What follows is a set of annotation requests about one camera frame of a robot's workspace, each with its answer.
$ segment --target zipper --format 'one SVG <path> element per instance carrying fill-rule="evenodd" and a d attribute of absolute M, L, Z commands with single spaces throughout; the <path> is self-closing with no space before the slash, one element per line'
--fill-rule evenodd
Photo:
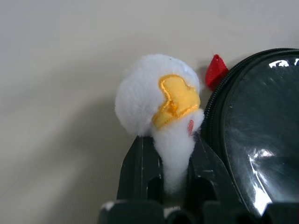
<path fill-rule="evenodd" d="M 275 48 L 275 49 L 270 49 L 270 50 L 265 50 L 259 53 L 256 53 L 254 55 L 251 55 L 241 62 L 239 62 L 237 65 L 235 65 L 227 75 L 221 80 L 215 91 L 212 93 L 211 97 L 209 98 L 209 101 L 206 105 L 205 109 L 205 119 L 203 121 L 203 132 L 205 133 L 206 137 L 206 142 L 208 143 L 209 146 L 212 146 L 212 129 L 213 129 L 213 119 L 214 119 L 214 114 L 215 114 L 215 108 L 217 106 L 217 98 L 219 94 L 221 93 L 223 87 L 228 83 L 228 81 L 233 77 L 234 72 L 239 69 L 242 65 L 247 63 L 248 61 L 252 59 L 256 59 L 259 56 L 266 55 L 268 53 L 273 53 L 277 51 L 287 51 L 287 50 L 298 50 L 296 48 Z"/>

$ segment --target pink cheek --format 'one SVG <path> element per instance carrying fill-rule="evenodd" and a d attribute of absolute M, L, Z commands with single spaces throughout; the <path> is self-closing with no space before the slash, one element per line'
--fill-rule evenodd
<path fill-rule="evenodd" d="M 192 134 L 193 126 L 194 126 L 194 121 L 190 120 L 189 123 L 188 123 L 188 133 L 189 133 L 189 136 L 191 136 L 191 134 Z"/>

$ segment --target stuffed animal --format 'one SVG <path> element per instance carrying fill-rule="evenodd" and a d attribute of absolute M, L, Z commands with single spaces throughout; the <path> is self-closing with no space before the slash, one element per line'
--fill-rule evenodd
<path fill-rule="evenodd" d="M 115 99 L 115 112 L 128 133 L 152 136 L 163 163 L 164 191 L 184 193 L 193 135 L 204 113 L 200 83 L 186 63 L 166 55 L 147 55 L 125 73 Z"/>

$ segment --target yellow embroidered patch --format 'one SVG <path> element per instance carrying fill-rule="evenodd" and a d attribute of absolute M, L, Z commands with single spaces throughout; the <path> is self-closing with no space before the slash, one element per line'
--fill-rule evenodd
<path fill-rule="evenodd" d="M 159 129 L 199 108 L 199 95 L 181 76 L 169 74 L 161 77 L 159 88 L 165 96 L 165 101 L 152 118 L 156 128 Z"/>

